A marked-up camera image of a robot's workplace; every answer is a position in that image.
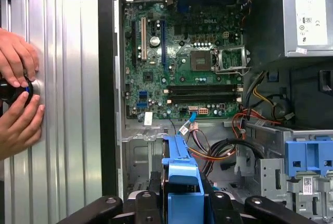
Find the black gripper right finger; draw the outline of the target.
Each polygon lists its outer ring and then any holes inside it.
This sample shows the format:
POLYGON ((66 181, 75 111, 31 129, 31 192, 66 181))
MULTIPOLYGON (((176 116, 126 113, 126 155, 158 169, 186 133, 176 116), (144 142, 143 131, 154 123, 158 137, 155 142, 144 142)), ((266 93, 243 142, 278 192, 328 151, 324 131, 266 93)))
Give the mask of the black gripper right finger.
POLYGON ((250 196, 242 204, 233 195, 215 191, 204 178, 204 223, 314 223, 283 203, 262 196, 250 196))

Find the person's right hand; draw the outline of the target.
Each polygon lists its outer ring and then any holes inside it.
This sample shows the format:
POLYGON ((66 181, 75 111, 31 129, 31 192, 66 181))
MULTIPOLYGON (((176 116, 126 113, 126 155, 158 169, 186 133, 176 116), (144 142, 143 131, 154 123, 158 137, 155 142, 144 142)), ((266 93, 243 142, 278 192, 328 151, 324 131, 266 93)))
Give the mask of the person's right hand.
POLYGON ((45 106, 39 95, 25 105, 27 99, 28 93, 23 92, 1 116, 1 160, 26 150, 41 137, 45 106))

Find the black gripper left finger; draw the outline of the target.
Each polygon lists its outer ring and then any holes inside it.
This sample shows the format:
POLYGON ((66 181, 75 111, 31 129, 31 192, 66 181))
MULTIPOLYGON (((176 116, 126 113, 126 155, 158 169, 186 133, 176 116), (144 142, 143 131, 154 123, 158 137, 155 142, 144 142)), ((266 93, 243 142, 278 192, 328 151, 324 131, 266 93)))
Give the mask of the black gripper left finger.
POLYGON ((163 223, 160 193, 161 173, 153 171, 147 190, 132 192, 126 200, 102 196, 59 223, 163 223))

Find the person's left hand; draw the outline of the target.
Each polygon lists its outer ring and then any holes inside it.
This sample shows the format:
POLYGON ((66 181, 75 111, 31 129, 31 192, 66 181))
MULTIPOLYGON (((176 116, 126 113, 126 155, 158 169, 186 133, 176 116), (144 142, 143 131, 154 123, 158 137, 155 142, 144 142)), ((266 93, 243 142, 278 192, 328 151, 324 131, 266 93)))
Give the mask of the person's left hand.
POLYGON ((1 76, 13 87, 27 87, 39 70, 34 46, 15 33, 1 29, 1 76))

